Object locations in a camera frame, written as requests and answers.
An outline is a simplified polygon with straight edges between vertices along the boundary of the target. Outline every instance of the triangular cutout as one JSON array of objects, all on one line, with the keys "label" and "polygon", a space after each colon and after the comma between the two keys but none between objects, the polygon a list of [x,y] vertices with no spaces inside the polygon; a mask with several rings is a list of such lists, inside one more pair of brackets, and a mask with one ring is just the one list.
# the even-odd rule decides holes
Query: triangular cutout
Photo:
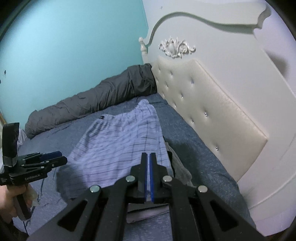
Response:
[{"label": "triangular cutout", "polygon": [[220,207],[216,201],[211,201],[210,204],[223,232],[226,232],[238,225],[238,222],[222,207]]},{"label": "triangular cutout", "polygon": [[59,222],[58,225],[62,228],[67,229],[70,232],[73,232],[78,224],[78,221],[87,205],[87,201],[83,200],[75,208],[73,208],[66,216],[64,216]]}]

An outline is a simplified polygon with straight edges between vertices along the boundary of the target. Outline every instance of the turquoise wall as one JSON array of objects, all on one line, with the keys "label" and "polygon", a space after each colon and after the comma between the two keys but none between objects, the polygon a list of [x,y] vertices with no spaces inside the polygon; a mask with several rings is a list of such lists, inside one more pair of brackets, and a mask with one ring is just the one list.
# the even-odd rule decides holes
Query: turquoise wall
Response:
[{"label": "turquoise wall", "polygon": [[4,118],[24,128],[32,111],[142,64],[147,31],[142,0],[32,1],[0,42]]}]

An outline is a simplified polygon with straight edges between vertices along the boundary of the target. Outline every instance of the metal rivet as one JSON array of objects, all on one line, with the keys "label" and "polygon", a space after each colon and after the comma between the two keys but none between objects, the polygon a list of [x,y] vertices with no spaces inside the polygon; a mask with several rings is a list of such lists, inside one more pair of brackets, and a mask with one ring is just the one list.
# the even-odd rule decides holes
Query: metal rivet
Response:
[{"label": "metal rivet", "polygon": [[100,187],[98,185],[92,185],[89,190],[94,193],[100,191]]},{"label": "metal rivet", "polygon": [[173,178],[171,176],[163,176],[163,181],[166,182],[166,183],[169,183],[173,180]]},{"label": "metal rivet", "polygon": [[132,176],[132,175],[129,175],[129,176],[126,177],[126,181],[129,182],[129,183],[133,182],[135,179],[136,178],[134,176]]},{"label": "metal rivet", "polygon": [[200,185],[198,188],[199,192],[205,193],[207,192],[207,187],[204,185]]}]

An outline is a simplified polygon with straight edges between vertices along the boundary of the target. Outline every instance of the mattress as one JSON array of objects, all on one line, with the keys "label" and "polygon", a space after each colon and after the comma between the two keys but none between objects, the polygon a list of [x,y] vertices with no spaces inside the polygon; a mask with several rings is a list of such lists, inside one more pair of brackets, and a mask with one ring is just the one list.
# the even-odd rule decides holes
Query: mattress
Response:
[{"label": "mattress", "polygon": [[[68,156],[93,121],[103,114],[117,115],[131,111],[141,99],[147,99],[156,109],[164,139],[191,172],[193,184],[204,184],[209,187],[254,226],[237,183],[196,132],[158,93],[110,106],[82,119],[64,123],[33,139],[27,139],[21,146],[19,155],[61,151],[64,156]],[[33,208],[31,220],[25,222],[29,235],[66,207],[65,201],[56,191],[56,171],[52,170],[44,180],[31,183],[38,193],[40,205]],[[19,219],[15,218],[14,223],[17,228],[24,231],[23,223]],[[143,237],[144,240],[153,240],[154,237],[157,237],[157,240],[172,240],[169,213],[126,225],[124,240],[140,240]]]}]

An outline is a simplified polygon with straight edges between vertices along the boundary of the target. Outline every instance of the white headboard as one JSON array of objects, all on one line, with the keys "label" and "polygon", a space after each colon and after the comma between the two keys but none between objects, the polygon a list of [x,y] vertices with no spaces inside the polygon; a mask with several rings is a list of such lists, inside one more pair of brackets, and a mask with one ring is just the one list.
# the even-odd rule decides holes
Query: white headboard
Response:
[{"label": "white headboard", "polygon": [[142,57],[159,94],[238,181],[254,221],[262,220],[296,201],[296,191],[277,195],[296,170],[282,168],[293,153],[296,98],[253,35],[268,17],[266,5],[214,7],[196,0],[156,6],[139,39]]}]

